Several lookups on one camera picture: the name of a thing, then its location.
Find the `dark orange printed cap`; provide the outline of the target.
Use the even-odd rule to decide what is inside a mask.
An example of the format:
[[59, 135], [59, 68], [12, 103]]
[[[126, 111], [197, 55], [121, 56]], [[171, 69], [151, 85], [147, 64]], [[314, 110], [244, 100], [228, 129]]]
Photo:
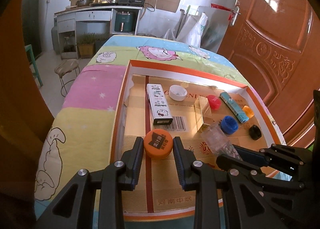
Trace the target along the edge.
[[144, 137], [144, 149], [146, 154], [153, 159], [164, 159], [172, 151], [173, 139], [168, 131], [154, 129]]

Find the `black bottle cap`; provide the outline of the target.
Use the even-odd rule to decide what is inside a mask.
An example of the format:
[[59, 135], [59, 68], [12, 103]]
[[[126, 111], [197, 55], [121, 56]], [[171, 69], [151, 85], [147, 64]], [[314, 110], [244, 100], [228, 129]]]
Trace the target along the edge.
[[260, 139], [262, 137], [262, 132], [259, 128], [259, 126], [257, 125], [252, 125], [249, 130], [249, 136], [251, 137], [251, 139], [253, 139], [254, 141]]

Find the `white hello kitty lighter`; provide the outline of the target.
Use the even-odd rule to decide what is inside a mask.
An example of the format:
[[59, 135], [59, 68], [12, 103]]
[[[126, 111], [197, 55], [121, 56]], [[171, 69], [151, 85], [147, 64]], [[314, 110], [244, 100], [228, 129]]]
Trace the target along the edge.
[[147, 84], [146, 92], [151, 109], [153, 125], [170, 125], [173, 121], [161, 84]]

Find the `blue bottle cap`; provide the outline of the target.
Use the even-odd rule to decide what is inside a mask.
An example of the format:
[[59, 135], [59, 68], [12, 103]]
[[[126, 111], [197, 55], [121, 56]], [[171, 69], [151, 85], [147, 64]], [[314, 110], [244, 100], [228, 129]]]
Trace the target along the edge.
[[227, 135], [232, 135], [239, 129], [238, 121], [231, 116], [225, 116], [220, 122], [220, 127]]

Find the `teal lighter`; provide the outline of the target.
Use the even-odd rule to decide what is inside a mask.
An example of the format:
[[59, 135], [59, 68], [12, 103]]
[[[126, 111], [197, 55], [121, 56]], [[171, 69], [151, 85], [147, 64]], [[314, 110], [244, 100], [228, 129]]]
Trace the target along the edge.
[[245, 123], [249, 121], [248, 116], [244, 113], [244, 111], [240, 108], [238, 103], [227, 93], [220, 93], [220, 98], [225, 102], [225, 104], [229, 107], [229, 109], [233, 112], [240, 123]]

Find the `light orange bottle cap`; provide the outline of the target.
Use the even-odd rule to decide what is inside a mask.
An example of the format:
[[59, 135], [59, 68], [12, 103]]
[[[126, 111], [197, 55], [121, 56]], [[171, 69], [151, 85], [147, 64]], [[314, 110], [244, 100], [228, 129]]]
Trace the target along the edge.
[[242, 110], [244, 111], [244, 113], [246, 114], [246, 116], [247, 116], [249, 119], [251, 119], [252, 117], [254, 117], [254, 112], [253, 112], [253, 110], [252, 110], [249, 106], [245, 105], [245, 106], [242, 108]]

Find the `gold mirrored box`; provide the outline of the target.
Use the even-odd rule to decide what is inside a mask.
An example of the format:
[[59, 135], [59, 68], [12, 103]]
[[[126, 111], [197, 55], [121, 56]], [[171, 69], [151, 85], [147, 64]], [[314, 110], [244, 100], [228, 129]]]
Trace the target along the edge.
[[214, 123], [208, 98], [199, 96], [194, 103], [196, 127], [198, 132], [203, 132]]

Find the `red bottle cap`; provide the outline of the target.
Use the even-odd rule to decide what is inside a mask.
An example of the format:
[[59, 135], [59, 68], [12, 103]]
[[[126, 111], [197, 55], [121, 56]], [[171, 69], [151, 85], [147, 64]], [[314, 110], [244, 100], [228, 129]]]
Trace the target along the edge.
[[208, 103], [210, 105], [210, 108], [212, 110], [218, 110], [221, 107], [221, 100], [219, 99], [219, 97], [215, 96], [215, 95], [208, 95], [206, 96], [206, 98], [208, 99]]

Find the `white bottle cap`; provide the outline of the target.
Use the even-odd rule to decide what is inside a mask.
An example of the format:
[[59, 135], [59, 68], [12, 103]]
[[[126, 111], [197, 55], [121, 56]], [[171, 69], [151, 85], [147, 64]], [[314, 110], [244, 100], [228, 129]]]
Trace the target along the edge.
[[187, 90], [180, 85], [171, 85], [169, 88], [169, 97], [177, 102], [184, 101], [187, 95]]

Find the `cartoon sheep tablecloth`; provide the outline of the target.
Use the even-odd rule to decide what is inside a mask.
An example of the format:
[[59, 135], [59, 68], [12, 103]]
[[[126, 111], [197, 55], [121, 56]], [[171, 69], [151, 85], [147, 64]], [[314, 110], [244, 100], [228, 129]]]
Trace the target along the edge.
[[[120, 159], [111, 160], [111, 146], [120, 90], [130, 60], [190, 68], [251, 88], [225, 57], [211, 51], [153, 37], [111, 37], [73, 82], [44, 141], [34, 190], [35, 209], [40, 216], [80, 169], [103, 170], [121, 159], [123, 153]], [[215, 96], [222, 104], [218, 110], [211, 109], [212, 118], [220, 126], [221, 120], [233, 113], [220, 94]], [[92, 228], [98, 228], [99, 197], [97, 191]]]

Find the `orange rimmed cardboard tray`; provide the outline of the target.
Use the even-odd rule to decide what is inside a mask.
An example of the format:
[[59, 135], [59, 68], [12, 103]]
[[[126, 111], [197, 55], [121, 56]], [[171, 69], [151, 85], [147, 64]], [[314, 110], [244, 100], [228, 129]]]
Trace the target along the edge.
[[[111, 160], [133, 147], [137, 137], [144, 137], [154, 128], [146, 94], [147, 84], [161, 84], [165, 93], [171, 85], [181, 85], [188, 91], [184, 101], [168, 99], [173, 116], [165, 129], [172, 137], [180, 137], [183, 146], [196, 158], [216, 167], [215, 157], [197, 131], [194, 103], [197, 97], [227, 92], [240, 106], [249, 106], [252, 117], [231, 135], [233, 144], [259, 150], [272, 144], [284, 144], [284, 137], [260, 97], [247, 85], [206, 72], [181, 66], [130, 60], [121, 86], [114, 122]], [[256, 141], [249, 128], [259, 126], [262, 137]], [[195, 193], [182, 190], [173, 155], [164, 159], [144, 156], [138, 185], [123, 193], [124, 218], [127, 221], [159, 221], [193, 215]]]

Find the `round cushioned stool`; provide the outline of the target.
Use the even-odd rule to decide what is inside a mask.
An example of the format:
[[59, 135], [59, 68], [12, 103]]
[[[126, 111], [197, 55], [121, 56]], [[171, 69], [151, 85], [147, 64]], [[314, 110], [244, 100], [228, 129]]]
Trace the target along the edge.
[[75, 81], [75, 79], [70, 79], [69, 81], [64, 81], [64, 76], [69, 74], [69, 73], [75, 73], [75, 76], [78, 77], [78, 75], [80, 74], [80, 67], [79, 67], [79, 61], [78, 59], [67, 59], [64, 60], [63, 62], [61, 62], [61, 64], [59, 64], [55, 69], [54, 69], [54, 73], [58, 75], [59, 77], [59, 81], [61, 84], [61, 89], [60, 89], [60, 93], [61, 96], [63, 96], [63, 98], [65, 98], [68, 94], [67, 91], [67, 84], [72, 83], [73, 81]]

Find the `green metal table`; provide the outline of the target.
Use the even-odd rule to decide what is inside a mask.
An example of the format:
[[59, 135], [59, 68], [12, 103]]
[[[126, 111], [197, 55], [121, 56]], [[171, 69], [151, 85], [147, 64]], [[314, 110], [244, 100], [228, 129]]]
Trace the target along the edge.
[[39, 73], [39, 70], [37, 68], [37, 65], [36, 65], [36, 60], [35, 60], [35, 57], [34, 57], [33, 48], [32, 48], [31, 44], [25, 46], [25, 52], [27, 53], [27, 55], [30, 56], [31, 65], [33, 66], [33, 70], [31, 71], [31, 73], [32, 73], [34, 79], [37, 79], [39, 84], [40, 84], [40, 86], [42, 87], [43, 86], [43, 82], [42, 82], [42, 79], [40, 77], [40, 73]]

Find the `brown wooden door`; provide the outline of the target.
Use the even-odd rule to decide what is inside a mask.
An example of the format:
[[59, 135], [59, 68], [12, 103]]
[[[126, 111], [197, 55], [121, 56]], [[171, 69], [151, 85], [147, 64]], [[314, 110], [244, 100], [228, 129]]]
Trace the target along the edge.
[[315, 139], [319, 19], [308, 0], [236, 3], [239, 14], [218, 52], [259, 94], [285, 142], [306, 148]]

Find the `grey kitchen counter cabinet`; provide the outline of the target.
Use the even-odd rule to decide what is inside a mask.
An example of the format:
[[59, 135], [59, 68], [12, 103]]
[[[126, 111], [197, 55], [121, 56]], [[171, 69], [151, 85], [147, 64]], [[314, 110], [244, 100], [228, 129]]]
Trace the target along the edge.
[[[78, 59], [78, 41], [86, 34], [93, 33], [95, 37], [137, 35], [142, 12], [142, 7], [113, 5], [74, 8], [55, 13], [61, 58]], [[124, 31], [124, 24], [117, 28], [118, 14], [133, 15], [131, 31]]]

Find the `white plastic sacks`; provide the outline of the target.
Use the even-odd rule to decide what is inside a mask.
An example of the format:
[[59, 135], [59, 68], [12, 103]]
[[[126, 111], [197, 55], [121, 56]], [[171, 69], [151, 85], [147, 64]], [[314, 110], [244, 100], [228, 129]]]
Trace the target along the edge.
[[188, 15], [175, 29], [168, 29], [164, 39], [185, 43], [216, 53], [231, 21], [230, 8], [212, 4], [199, 6], [195, 15]]

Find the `black gas stove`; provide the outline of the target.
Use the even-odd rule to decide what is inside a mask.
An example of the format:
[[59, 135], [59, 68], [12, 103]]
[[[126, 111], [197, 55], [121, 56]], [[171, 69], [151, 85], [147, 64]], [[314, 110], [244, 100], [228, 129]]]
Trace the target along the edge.
[[118, 0], [118, 5], [131, 6], [131, 7], [143, 7], [145, 0]]

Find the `dark green refrigerator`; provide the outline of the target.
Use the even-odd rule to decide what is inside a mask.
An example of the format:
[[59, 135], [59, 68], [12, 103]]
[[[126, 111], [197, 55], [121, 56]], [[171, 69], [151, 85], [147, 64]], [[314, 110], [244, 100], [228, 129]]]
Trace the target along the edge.
[[31, 44], [34, 58], [42, 52], [39, 28], [39, 0], [22, 0], [22, 30], [24, 45]]

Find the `brown left door frame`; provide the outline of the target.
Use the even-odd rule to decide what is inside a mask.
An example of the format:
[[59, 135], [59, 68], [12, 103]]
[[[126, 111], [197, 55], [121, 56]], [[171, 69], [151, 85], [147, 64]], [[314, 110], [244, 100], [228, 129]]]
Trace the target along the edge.
[[35, 224], [35, 176], [53, 120], [25, 52], [22, 0], [10, 0], [1, 14], [1, 228]]

